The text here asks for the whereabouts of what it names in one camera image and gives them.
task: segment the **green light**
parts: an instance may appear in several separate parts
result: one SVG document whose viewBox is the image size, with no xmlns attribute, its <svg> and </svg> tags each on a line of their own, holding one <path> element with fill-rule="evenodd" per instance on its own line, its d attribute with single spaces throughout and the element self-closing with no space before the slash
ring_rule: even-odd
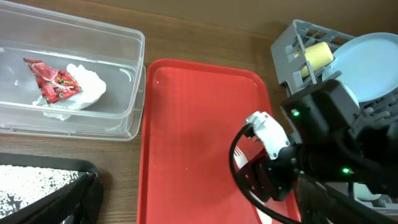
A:
<svg viewBox="0 0 398 224">
<path fill-rule="evenodd" d="M 296 110 L 296 109 L 293 109 L 292 110 L 292 115 L 295 116 L 295 117 L 300 116 L 300 112 L 298 110 Z"/>
<path fill-rule="evenodd" d="M 343 168 L 342 171 L 343 171 L 343 173 L 345 173 L 345 174 L 349 174 L 349 168 Z"/>
</svg>

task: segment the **gray plastic basket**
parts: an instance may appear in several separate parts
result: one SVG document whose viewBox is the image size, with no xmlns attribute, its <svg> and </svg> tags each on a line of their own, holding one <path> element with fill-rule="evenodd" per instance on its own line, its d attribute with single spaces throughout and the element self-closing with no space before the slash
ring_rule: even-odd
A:
<svg viewBox="0 0 398 224">
<path fill-rule="evenodd" d="M 321 82 L 321 75 L 325 68 L 313 71 L 312 67 L 305 58 L 305 48 L 319 42 L 326 42 L 332 52 L 336 51 L 341 45 L 355 37 L 335 30 L 317 26 L 310 22 L 295 19 L 293 23 L 278 37 L 271 45 L 272 58 L 274 59 L 275 70 L 278 82 L 286 87 L 287 95 L 290 96 L 306 86 Z M 297 58 L 296 52 L 304 52 Z M 309 76 L 302 78 L 301 69 L 308 67 Z M 340 73 L 335 73 L 329 78 L 336 78 Z M 359 104 L 365 109 L 374 122 L 388 124 L 398 120 L 398 88 L 389 94 L 376 100 L 362 102 Z M 301 142 L 297 130 L 291 134 L 296 142 Z M 347 183 L 330 184 L 336 190 L 347 194 Z M 398 203 L 394 203 L 388 195 L 382 195 L 379 200 L 373 202 L 360 203 L 375 209 L 385 215 L 398 215 Z"/>
</svg>

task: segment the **light blue plate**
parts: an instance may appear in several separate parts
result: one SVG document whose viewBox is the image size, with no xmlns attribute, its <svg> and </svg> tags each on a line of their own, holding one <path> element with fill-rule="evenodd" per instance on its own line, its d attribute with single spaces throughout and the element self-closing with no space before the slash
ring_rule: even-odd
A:
<svg viewBox="0 0 398 224">
<path fill-rule="evenodd" d="M 337 78 L 353 91 L 359 102 L 374 100 L 398 86 L 398 35 L 367 34 L 335 51 L 322 80 L 337 71 Z"/>
</svg>

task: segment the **wooden surface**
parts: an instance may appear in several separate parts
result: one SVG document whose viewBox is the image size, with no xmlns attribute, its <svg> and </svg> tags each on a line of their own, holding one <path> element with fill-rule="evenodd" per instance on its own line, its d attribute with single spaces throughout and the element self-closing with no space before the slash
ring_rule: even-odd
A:
<svg viewBox="0 0 398 224">
<path fill-rule="evenodd" d="M 277 37 L 293 19 L 351 35 L 398 32 L 396 0 L 85 0 Z"/>
<path fill-rule="evenodd" d="M 168 57 L 252 70 L 265 80 L 275 116 L 287 126 L 279 110 L 285 91 L 277 84 L 270 51 L 273 40 L 267 37 L 86 1 L 15 2 L 140 30 L 146 36 L 145 66 Z M 0 152 L 96 164 L 105 187 L 98 223 L 136 222 L 140 148 L 141 133 L 130 142 L 0 135 Z"/>
</svg>

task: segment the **table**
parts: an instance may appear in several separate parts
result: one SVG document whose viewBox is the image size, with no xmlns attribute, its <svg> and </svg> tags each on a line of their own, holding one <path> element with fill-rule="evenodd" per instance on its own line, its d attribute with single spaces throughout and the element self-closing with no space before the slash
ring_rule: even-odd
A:
<svg viewBox="0 0 398 224">
<path fill-rule="evenodd" d="M 291 131 L 279 109 L 286 99 L 271 56 L 273 39 L 240 30 L 186 21 L 81 0 L 13 0 L 101 22 L 130 27 L 146 37 L 145 66 L 177 58 L 256 72 L 266 83 L 275 118 Z M 135 223 L 141 132 L 129 142 L 0 135 L 0 152 L 84 159 L 97 165 L 104 183 L 98 223 Z"/>
</svg>

